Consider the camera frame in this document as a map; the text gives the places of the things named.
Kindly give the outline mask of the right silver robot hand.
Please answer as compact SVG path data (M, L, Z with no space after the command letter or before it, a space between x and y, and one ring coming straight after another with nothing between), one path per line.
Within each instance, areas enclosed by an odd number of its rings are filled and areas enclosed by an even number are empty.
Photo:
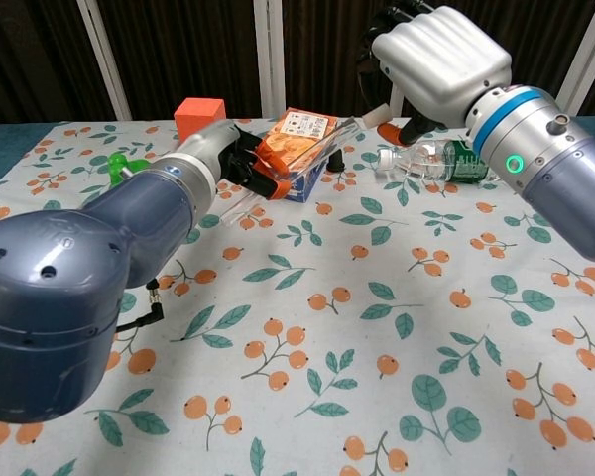
M371 19L357 48L361 93L379 111L367 125L390 120L377 91L381 76L413 109L394 139L407 146L438 126L462 128L480 97L511 83L511 66L510 54L458 10L394 1Z

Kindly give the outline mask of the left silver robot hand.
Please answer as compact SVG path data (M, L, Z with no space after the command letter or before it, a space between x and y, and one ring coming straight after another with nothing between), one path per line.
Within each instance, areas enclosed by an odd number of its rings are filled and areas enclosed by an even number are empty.
M285 198L292 184L263 158L264 145L262 138L226 119L190 135L178 150L203 162L217 181L225 179L267 200Z

